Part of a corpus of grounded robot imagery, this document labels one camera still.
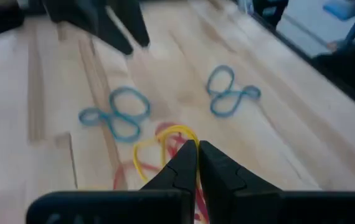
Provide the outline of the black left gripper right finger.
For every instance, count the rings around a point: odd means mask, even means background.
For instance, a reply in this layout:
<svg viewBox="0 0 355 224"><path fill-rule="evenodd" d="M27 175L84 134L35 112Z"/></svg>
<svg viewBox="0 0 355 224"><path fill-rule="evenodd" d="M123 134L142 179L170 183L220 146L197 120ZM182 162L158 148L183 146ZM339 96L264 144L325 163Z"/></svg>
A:
<svg viewBox="0 0 355 224"><path fill-rule="evenodd" d="M207 141L199 171L211 223L355 223L355 192L282 190Z"/></svg>

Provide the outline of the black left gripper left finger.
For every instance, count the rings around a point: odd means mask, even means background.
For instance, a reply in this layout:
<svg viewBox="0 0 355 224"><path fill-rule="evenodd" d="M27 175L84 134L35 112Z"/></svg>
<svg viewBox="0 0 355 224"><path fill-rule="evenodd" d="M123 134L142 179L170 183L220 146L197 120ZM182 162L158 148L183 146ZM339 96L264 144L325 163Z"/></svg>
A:
<svg viewBox="0 0 355 224"><path fill-rule="evenodd" d="M188 140L139 190L58 191L33 201L26 222L193 223L197 148Z"/></svg>

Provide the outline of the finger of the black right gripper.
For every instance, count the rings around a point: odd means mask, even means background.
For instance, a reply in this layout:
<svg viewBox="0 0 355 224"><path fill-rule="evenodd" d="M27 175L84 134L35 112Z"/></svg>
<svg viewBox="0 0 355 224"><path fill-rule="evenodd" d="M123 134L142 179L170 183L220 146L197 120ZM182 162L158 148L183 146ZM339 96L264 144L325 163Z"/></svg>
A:
<svg viewBox="0 0 355 224"><path fill-rule="evenodd" d="M117 49L131 55L133 48L107 13L104 0L43 0L54 23L68 22Z"/></svg>
<svg viewBox="0 0 355 224"><path fill-rule="evenodd" d="M115 16L129 31L135 41L142 47L147 47L150 43L149 35L144 23L140 4L137 0L110 0L107 1ZM128 39L122 31L110 19L111 34L108 43L115 49L132 49Z"/></svg>

